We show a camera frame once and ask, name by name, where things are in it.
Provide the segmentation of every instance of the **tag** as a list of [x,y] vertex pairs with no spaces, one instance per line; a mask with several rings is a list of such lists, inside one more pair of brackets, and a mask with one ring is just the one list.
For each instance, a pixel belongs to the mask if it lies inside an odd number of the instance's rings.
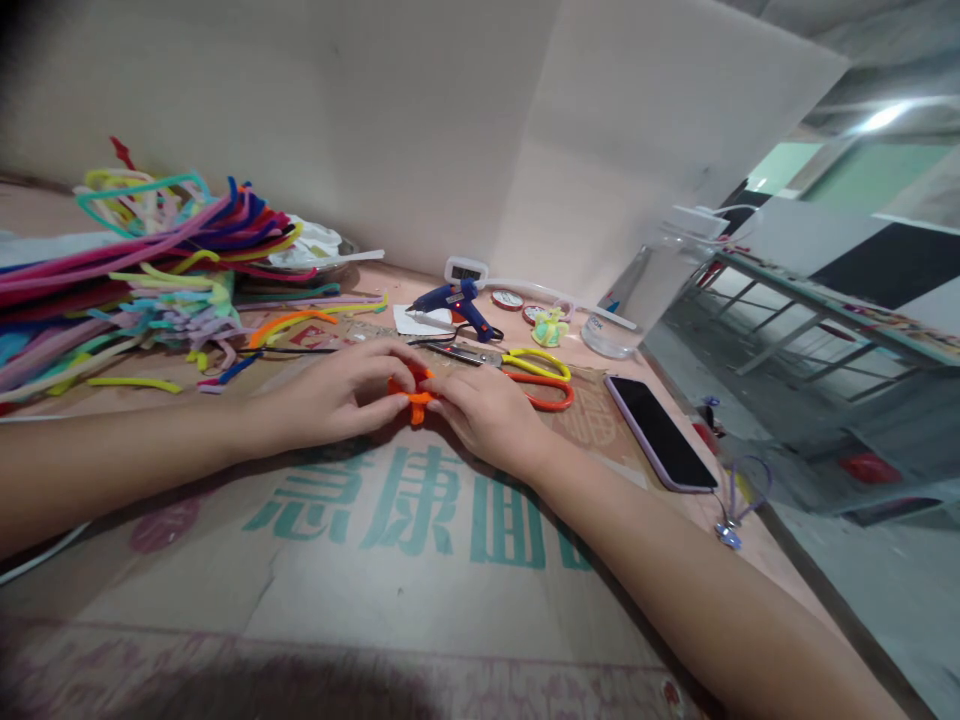
[[743,547],[743,541],[740,540],[740,536],[723,523],[717,523],[714,530],[717,531],[717,537],[720,538],[720,542],[727,547],[732,547],[734,550],[739,550]]

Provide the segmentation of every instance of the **ceiling light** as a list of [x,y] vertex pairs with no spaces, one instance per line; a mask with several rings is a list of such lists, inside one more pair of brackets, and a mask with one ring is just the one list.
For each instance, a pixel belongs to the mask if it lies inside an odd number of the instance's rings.
[[860,131],[870,132],[871,130],[879,130],[882,127],[886,127],[909,109],[910,103],[908,102],[897,103],[896,105],[884,108],[861,125]]

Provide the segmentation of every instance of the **smartphone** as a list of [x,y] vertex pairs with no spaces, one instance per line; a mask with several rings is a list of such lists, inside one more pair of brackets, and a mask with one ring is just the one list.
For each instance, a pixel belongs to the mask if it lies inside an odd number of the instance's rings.
[[685,493],[708,493],[717,489],[713,473],[650,388],[639,380],[617,375],[608,375],[604,384],[665,487]]

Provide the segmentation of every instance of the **green wall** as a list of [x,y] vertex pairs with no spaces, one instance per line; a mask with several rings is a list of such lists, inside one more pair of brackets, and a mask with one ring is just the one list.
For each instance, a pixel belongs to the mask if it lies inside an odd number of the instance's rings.
[[820,143],[780,143],[750,173],[747,190],[776,195],[820,148]]
[[803,199],[847,212],[880,212],[953,147],[862,142],[830,168]]

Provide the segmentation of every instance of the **orange scissors handle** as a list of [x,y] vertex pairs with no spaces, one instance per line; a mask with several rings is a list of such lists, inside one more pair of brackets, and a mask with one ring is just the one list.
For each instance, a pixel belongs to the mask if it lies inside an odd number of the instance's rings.
[[546,385],[548,387],[555,387],[563,390],[566,397],[557,402],[541,400],[540,398],[535,398],[529,393],[526,393],[527,398],[530,400],[530,404],[533,405],[537,410],[560,412],[561,410],[566,410],[568,407],[573,405],[573,387],[570,385],[570,383],[564,382],[563,380],[557,380],[555,378],[542,377],[540,375],[527,375],[526,373],[504,372],[504,375],[514,382],[527,383],[529,385]]

